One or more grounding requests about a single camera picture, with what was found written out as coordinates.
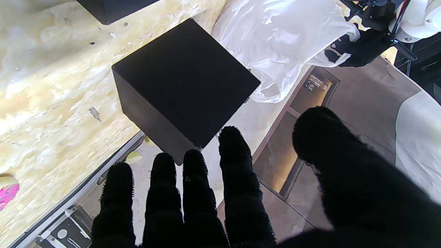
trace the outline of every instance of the marble surface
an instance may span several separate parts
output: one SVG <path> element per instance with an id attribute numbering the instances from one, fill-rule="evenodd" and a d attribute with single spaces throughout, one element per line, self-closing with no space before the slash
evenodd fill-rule
<path id="1" fill-rule="evenodd" d="M 104 26 L 76 1 L 0 2 L 0 174 L 21 184 L 0 212 L 0 247 L 138 131 L 111 65 L 189 17 L 211 32 L 224 3 L 161 0 Z"/>

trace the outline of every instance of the dark object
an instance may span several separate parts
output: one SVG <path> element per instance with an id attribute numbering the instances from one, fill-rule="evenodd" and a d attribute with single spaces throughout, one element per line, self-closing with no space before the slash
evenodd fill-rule
<path id="1" fill-rule="evenodd" d="M 382 35 L 383 35 L 382 43 L 384 44 L 383 45 L 376 44 L 377 42 L 376 39 L 375 42 L 374 41 L 369 42 L 373 51 L 368 52 L 369 53 L 367 56 L 368 58 L 365 59 L 366 64 L 373 61 L 372 58 L 374 57 L 375 54 L 379 56 L 382 53 L 383 48 L 387 49 L 387 46 L 384 45 L 394 46 L 398 44 L 397 48 L 399 50 L 400 49 L 404 50 L 404 46 L 395 39 L 395 32 L 397 32 L 400 26 L 400 21 L 403 17 L 402 14 L 409 5 L 410 0 L 405 3 L 403 8 L 404 11 L 402 11 L 402 14 L 399 15 L 399 21 L 396 22 L 396 24 L 394 25 L 393 27 L 394 30 L 392 30 L 392 32 L 389 32 L 389 24 L 391 21 L 393 21 L 393 19 L 396 16 L 395 10 L 398 8 L 398 6 L 400 6 L 402 2 L 404 2 L 404 0 L 362 0 L 359 1 L 357 4 L 354 3 L 354 1 L 352 0 L 341 0 L 341 2 L 351 10 L 349 16 L 345 17 L 346 21 L 349 21 L 354 16 L 358 15 L 362 19 L 363 26 L 370 27 L 373 29 L 373 31 L 371 31 L 372 33 L 374 33 L 375 30 L 382 31 Z M 370 48 L 364 46 L 359 49 L 359 52 L 363 51 L 363 49 L 370 49 Z M 413 53 L 409 53 L 409 51 L 404 51 L 404 54 L 410 61 L 415 61 L 417 59 L 416 55 Z M 338 59 L 338 56 L 336 54 L 332 54 L 331 51 L 327 51 L 327 56 L 330 61 L 333 61 L 335 58 Z"/>
<path id="2" fill-rule="evenodd" d="M 92 218 L 80 206 L 64 212 L 50 227 L 39 235 L 42 248 L 89 247 Z"/>
<path id="3" fill-rule="evenodd" d="M 108 25 L 158 0 L 77 0 L 98 21 Z"/>
<path id="4" fill-rule="evenodd" d="M 274 247 L 276 241 L 253 173 L 251 151 L 235 127 L 219 135 L 220 168 L 224 180 L 225 225 L 217 218 L 216 198 L 208 182 L 204 157 L 198 150 L 185 154 L 183 198 L 176 188 L 173 158 L 158 154 L 153 161 L 147 194 L 144 235 L 140 248 Z M 135 248 L 132 221 L 133 175 L 126 163 L 107 174 L 101 210 L 93 221 L 90 248 Z"/>
<path id="5" fill-rule="evenodd" d="M 396 46 L 398 52 L 402 53 L 410 61 L 415 61 L 418 59 L 417 55 L 413 53 L 404 43 L 399 42 Z"/>
<path id="6" fill-rule="evenodd" d="M 113 65 L 124 114 L 180 165 L 260 84 L 189 19 Z"/>
<path id="7" fill-rule="evenodd" d="M 342 63 L 340 67 L 365 66 L 391 47 L 391 45 L 384 42 L 384 31 L 377 31 L 374 29 L 369 29 L 368 31 L 360 30 L 360 34 L 361 37 L 356 42 L 351 42 L 347 34 L 340 37 L 341 41 L 336 40 L 334 42 L 336 51 L 341 54 L 352 54 L 352 56 Z M 332 50 L 325 50 L 325 55 L 331 62 L 336 62 L 340 57 Z"/>
<path id="8" fill-rule="evenodd" d="M 341 2 L 350 8 L 351 12 L 346 21 L 358 15 L 362 19 L 365 27 L 370 27 L 378 31 L 386 31 L 389 23 L 393 20 L 396 9 L 396 2 L 392 0 L 362 0 L 357 4 L 351 0 L 341 0 Z"/>

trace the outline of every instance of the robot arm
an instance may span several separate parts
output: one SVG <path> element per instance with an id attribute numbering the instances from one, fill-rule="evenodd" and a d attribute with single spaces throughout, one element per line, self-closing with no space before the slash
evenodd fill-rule
<path id="1" fill-rule="evenodd" d="M 399 23 L 395 39 L 414 43 L 441 31 L 441 0 L 407 1 L 409 3 Z M 405 4 L 406 1 L 401 3 L 396 11 L 396 18 L 389 25 L 391 32 Z"/>

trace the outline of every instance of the black box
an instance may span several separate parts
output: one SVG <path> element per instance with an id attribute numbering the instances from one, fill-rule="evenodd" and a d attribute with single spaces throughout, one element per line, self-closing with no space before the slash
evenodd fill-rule
<path id="1" fill-rule="evenodd" d="M 178 165 L 187 150 L 204 148 L 260 84 L 192 19 L 112 68 L 124 114 Z"/>
<path id="2" fill-rule="evenodd" d="M 77 0 L 98 21 L 108 25 L 158 0 Z"/>

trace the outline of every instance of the black fuzzy glove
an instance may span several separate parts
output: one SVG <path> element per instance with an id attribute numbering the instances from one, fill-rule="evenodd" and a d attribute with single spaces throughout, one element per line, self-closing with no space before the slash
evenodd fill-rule
<path id="1" fill-rule="evenodd" d="M 235 127 L 219 136 L 220 167 L 224 179 L 226 228 L 232 247 L 268 247 L 276 244 L 262 192 L 253 173 L 250 149 Z M 183 163 L 183 210 L 176 188 L 173 158 L 156 156 L 146 203 L 146 225 L 141 247 L 228 247 L 216 200 L 208 183 L 202 154 L 190 150 Z M 115 164 L 107 174 L 101 212 L 92 227 L 91 248 L 132 248 L 133 176 L 126 163 Z"/>
<path id="2" fill-rule="evenodd" d="M 349 36 L 345 34 L 340 37 L 341 41 L 336 40 L 333 43 L 335 45 L 335 50 L 340 54 L 352 54 L 349 59 L 339 65 L 340 67 L 365 66 L 391 47 L 391 45 L 383 42 L 384 31 L 377 31 L 374 29 L 369 29 L 367 31 L 360 30 L 360 34 L 360 39 L 355 42 L 351 42 Z M 328 57 L 329 61 L 333 63 L 340 58 L 340 56 L 332 50 L 325 50 L 325 55 Z"/>

